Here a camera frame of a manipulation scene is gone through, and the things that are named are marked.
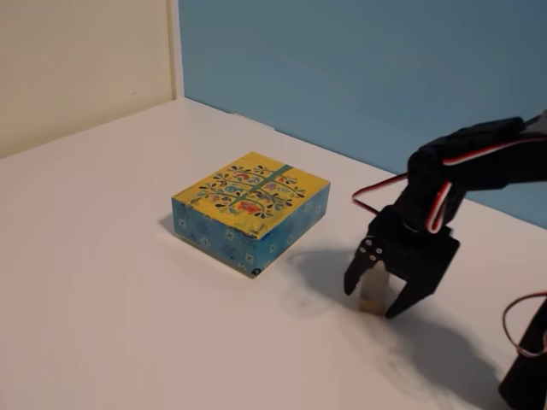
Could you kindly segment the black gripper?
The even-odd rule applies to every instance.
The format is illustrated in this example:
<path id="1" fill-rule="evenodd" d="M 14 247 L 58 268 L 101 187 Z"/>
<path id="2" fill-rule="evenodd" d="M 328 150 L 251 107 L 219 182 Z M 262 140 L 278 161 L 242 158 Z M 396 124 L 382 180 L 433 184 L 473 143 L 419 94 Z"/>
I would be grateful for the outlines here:
<path id="1" fill-rule="evenodd" d="M 369 224 L 358 245 L 344 273 L 344 293 L 351 295 L 362 275 L 383 262 L 388 273 L 405 283 L 385 312 L 387 319 L 394 319 L 436 291 L 459 247 L 449 227 L 438 233 L 417 231 L 388 206 Z"/>

